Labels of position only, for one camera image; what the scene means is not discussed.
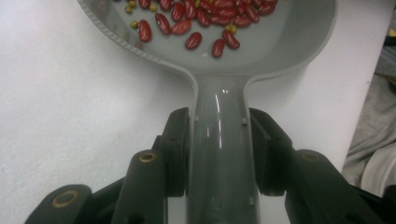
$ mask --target yellow bean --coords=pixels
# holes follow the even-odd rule
[[[131,27],[133,29],[137,29],[138,26],[139,26],[139,23],[137,21],[131,21]]]
[[[126,6],[125,7],[125,12],[128,13],[128,14],[132,14],[132,7]]]

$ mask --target bean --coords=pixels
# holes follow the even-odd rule
[[[190,30],[190,28],[191,28],[190,20],[178,21],[175,25],[171,27],[172,34],[174,35],[184,35]]]
[[[212,55],[214,58],[219,58],[224,50],[225,41],[223,39],[217,39],[212,45]]]
[[[171,18],[174,21],[180,21],[183,18],[185,13],[184,4],[181,2],[176,2],[173,4]]]
[[[213,15],[210,17],[210,21],[216,25],[227,25],[231,23],[231,19],[227,17],[223,17],[220,15]]]
[[[160,27],[160,30],[163,32],[163,34],[170,35],[172,33],[171,25],[163,14],[155,13],[155,21],[157,22],[158,27]]]
[[[203,10],[205,10],[207,13],[210,13],[212,15],[218,13],[218,9],[209,2],[207,2],[206,0],[201,0],[200,7]]]
[[[128,3],[129,3],[130,7],[136,7],[136,1],[135,0],[128,1]]]
[[[233,33],[228,30],[224,30],[222,33],[223,39],[230,49],[238,49],[240,44],[239,41],[235,38]]]
[[[264,0],[253,0],[253,5],[259,8],[264,3]]]
[[[252,0],[242,0],[245,5],[251,5]]]
[[[233,19],[233,24],[237,27],[248,27],[251,24],[251,19],[249,17],[237,17]]]
[[[244,5],[244,3],[242,2],[242,0],[234,0],[235,1],[235,5],[237,7]]]
[[[190,35],[190,37],[186,40],[184,45],[186,49],[196,49],[199,44],[201,44],[202,35],[199,32],[194,32]]]
[[[149,23],[145,20],[139,21],[139,39],[143,43],[147,43],[151,39],[151,29]]]
[[[236,10],[232,7],[226,7],[219,10],[219,15],[222,17],[232,18],[236,16]]]
[[[131,6],[126,6],[125,7],[125,12],[128,14],[132,14],[132,7]]]
[[[245,14],[245,6],[243,6],[243,5],[237,6],[236,10],[238,11],[238,14],[241,16]]]
[[[149,5],[151,4],[150,0],[139,0],[138,2],[142,8],[149,8]]]
[[[197,6],[192,0],[184,0],[186,6],[186,19],[192,20],[197,16]]]
[[[233,7],[233,0],[215,0],[213,6],[217,8]]]
[[[256,9],[253,8],[253,6],[246,6],[245,7],[245,12],[247,16],[253,21],[254,23],[257,23],[260,21],[260,15],[256,11]]]
[[[171,8],[173,0],[160,0],[160,8],[167,11]]]
[[[259,7],[259,14],[261,16],[268,16],[274,12],[275,7],[276,7],[276,4],[266,2]]]
[[[151,5],[149,5],[149,8],[148,8],[151,12],[156,12],[157,11],[157,5],[155,5],[155,4],[151,4]]]
[[[208,27],[210,23],[212,23],[210,18],[207,16],[207,13],[201,8],[198,8],[197,20],[198,23],[204,27]]]

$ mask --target gray cloth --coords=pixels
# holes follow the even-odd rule
[[[377,150],[383,147],[396,150],[395,127],[396,87],[374,76],[342,171],[350,184],[361,186],[364,169]]]

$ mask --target white surface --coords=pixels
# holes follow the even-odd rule
[[[393,6],[339,1],[325,50],[304,71],[253,84],[249,104],[341,169]],[[75,1],[2,1],[0,29],[0,223],[22,223],[60,186],[119,179],[168,114],[191,106],[186,80],[113,44]],[[287,223],[282,203],[262,200],[262,223]],[[183,210],[172,200],[170,223]]]

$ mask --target screw hole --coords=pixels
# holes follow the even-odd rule
[[[144,213],[134,213],[128,219],[128,224],[144,224],[146,223],[146,215]]]
[[[361,217],[361,215],[355,214],[355,213],[347,213],[346,214],[346,220],[348,220],[351,224],[367,224],[367,222],[364,221],[364,219]]]
[[[139,160],[142,162],[154,161],[155,159],[157,159],[157,156],[151,152],[145,153],[139,157]]]
[[[70,204],[72,204],[78,196],[78,191],[76,190],[68,190],[65,191],[61,194],[58,194],[53,200],[52,200],[52,206],[56,208],[63,208],[66,207]]]
[[[303,158],[304,158],[306,161],[318,161],[318,160],[319,160],[318,155],[313,154],[313,153],[304,153],[304,154],[303,154]]]

